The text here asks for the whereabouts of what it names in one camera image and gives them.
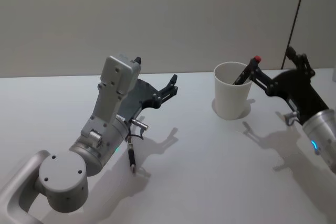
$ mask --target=table surface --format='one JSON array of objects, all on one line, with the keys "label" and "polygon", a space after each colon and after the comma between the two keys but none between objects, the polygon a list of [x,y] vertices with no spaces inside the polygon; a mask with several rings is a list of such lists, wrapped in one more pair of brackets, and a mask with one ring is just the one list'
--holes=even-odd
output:
[{"label": "table surface", "polygon": [[[279,70],[265,71],[275,76]],[[157,89],[171,74],[143,74]],[[177,96],[140,119],[150,126],[134,140],[139,172],[130,173],[122,143],[89,181],[89,197],[76,212],[53,211],[44,196],[30,213],[45,224],[335,223],[336,176],[301,126],[286,127],[290,112],[255,84],[240,119],[213,110],[212,73],[178,74]],[[312,85],[336,105],[332,69],[318,69]],[[0,79],[0,178],[38,150],[63,152],[93,110],[98,76]]]}]

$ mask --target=blue indicator light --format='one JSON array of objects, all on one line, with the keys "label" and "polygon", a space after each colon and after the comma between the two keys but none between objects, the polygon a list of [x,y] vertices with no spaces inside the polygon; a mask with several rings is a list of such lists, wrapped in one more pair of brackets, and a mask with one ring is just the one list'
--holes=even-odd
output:
[{"label": "blue indicator light", "polygon": [[311,144],[313,145],[314,149],[315,150],[318,150],[319,148],[317,147],[317,144],[312,140],[311,141]]}]

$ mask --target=white cup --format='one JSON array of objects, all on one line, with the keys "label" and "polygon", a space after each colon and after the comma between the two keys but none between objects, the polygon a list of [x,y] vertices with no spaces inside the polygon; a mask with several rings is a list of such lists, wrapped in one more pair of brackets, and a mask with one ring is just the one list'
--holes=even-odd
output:
[{"label": "white cup", "polygon": [[243,112],[252,81],[233,85],[245,69],[246,64],[225,62],[214,69],[215,109],[217,115],[226,120],[237,119]]}]

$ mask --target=marker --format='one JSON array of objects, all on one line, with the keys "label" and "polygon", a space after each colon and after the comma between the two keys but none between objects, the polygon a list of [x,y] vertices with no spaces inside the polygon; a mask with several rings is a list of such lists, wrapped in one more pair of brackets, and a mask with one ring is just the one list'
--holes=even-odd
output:
[{"label": "marker", "polygon": [[233,85],[242,85],[247,80],[247,78],[251,74],[251,67],[252,65],[258,65],[261,62],[261,57],[256,56],[250,60],[250,63],[246,66],[246,68],[242,71],[242,73],[238,76],[238,78],[235,80]]}]

